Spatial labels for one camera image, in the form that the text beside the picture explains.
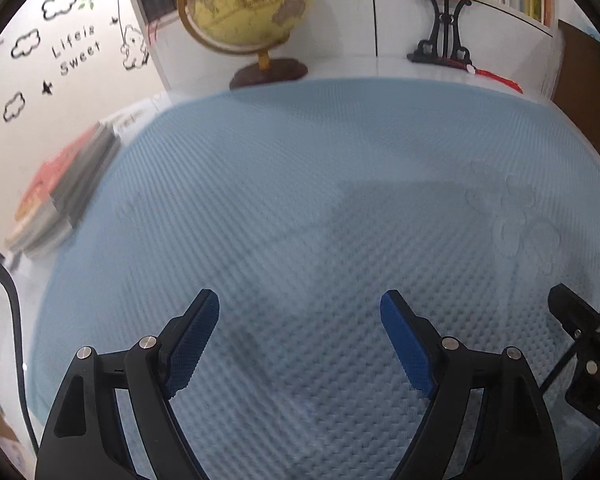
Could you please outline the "stack of sorted books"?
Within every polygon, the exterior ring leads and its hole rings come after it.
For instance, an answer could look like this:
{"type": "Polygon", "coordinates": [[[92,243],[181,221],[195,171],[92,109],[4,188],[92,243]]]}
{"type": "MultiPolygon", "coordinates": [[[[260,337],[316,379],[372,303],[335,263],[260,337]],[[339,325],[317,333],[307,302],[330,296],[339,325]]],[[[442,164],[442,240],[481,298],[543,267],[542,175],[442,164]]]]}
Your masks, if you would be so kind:
{"type": "Polygon", "coordinates": [[[78,226],[121,148],[109,122],[98,122],[47,159],[23,194],[7,249],[30,259],[59,247],[78,226]]]}

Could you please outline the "brown wooden door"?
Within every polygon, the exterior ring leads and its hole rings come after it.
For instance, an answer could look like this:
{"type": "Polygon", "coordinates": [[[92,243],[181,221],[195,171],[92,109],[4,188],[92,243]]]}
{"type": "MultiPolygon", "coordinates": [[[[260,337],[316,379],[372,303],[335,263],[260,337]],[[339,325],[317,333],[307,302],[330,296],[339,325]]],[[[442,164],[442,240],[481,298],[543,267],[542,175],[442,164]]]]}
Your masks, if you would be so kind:
{"type": "Polygon", "coordinates": [[[600,154],[600,42],[559,21],[565,41],[554,103],[600,154]]]}

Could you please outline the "light blue table mat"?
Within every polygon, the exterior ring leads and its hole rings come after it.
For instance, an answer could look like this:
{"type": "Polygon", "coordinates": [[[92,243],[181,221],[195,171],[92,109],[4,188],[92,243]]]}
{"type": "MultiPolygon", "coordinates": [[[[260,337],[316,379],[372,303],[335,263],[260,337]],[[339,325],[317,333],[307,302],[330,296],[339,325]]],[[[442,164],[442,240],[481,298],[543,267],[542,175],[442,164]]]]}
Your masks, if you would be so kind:
{"type": "Polygon", "coordinates": [[[600,307],[600,162],[558,110],[460,84],[307,80],[178,104],[118,155],[43,296],[50,412],[81,346],[130,348],[201,289],[219,323],[174,399],[215,479],[385,479],[426,410],[381,324],[398,290],[545,377],[565,284],[600,307]]]}

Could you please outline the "white bookshelf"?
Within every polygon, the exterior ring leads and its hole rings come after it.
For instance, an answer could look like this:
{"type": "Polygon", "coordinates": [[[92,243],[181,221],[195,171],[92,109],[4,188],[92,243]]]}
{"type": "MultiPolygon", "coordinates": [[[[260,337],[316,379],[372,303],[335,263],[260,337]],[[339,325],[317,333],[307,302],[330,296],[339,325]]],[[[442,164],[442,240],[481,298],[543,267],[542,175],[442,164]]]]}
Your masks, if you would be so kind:
{"type": "MultiPolygon", "coordinates": [[[[419,40],[429,36],[433,20],[428,0],[312,0],[304,20],[273,53],[306,64],[402,64],[419,40]]],[[[553,95],[562,64],[556,28],[504,4],[474,0],[460,14],[460,39],[475,66],[516,81],[524,92],[553,95]]],[[[148,41],[166,88],[211,76],[227,84],[238,68],[255,60],[253,55],[225,55],[198,44],[176,13],[164,18],[148,41]]]]}

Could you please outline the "antique yellow desk globe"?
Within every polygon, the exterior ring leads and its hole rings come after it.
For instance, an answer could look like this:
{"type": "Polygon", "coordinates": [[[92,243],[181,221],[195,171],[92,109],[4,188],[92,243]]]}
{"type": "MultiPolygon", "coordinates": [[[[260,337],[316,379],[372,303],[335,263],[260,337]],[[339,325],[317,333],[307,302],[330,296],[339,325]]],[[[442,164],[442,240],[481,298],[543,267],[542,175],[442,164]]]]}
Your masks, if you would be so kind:
{"type": "Polygon", "coordinates": [[[181,23],[198,44],[231,56],[255,55],[257,62],[238,70],[230,88],[278,84],[306,76],[295,58],[272,58],[288,41],[311,0],[176,0],[181,23]]]}

